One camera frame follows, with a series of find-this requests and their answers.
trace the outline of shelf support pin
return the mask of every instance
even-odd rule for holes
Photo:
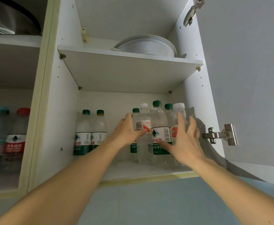
[[[60,54],[60,60],[62,60],[63,58],[66,58],[66,55]]]

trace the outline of right hand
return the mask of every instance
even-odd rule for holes
[[[206,158],[199,144],[200,132],[192,116],[189,117],[190,125],[187,132],[185,132],[185,122],[180,112],[177,113],[177,117],[178,132],[176,144],[171,145],[165,141],[159,141],[158,144],[169,151],[177,161],[192,168],[193,164],[196,164],[198,160]]]

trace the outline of left hand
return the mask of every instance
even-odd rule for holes
[[[120,120],[110,136],[110,138],[116,140],[121,147],[130,145],[137,138],[143,136],[147,132],[145,129],[135,131],[133,129],[132,117],[133,115],[131,113],[126,114],[125,118]]]

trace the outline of cabinet door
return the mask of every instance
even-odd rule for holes
[[[205,0],[196,15],[219,128],[232,123],[237,133],[237,147],[223,141],[225,157],[260,164],[249,172],[266,175],[261,169],[274,166],[274,0]]]

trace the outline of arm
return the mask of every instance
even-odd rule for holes
[[[242,224],[274,224],[274,198],[206,158],[199,144],[200,133],[196,121],[190,117],[190,126],[185,132],[180,113],[178,119],[176,145],[166,142],[159,144],[179,162],[192,168],[222,198]]]
[[[127,114],[95,150],[22,198],[0,218],[0,225],[76,224],[120,148],[146,133],[133,130],[131,116]]]

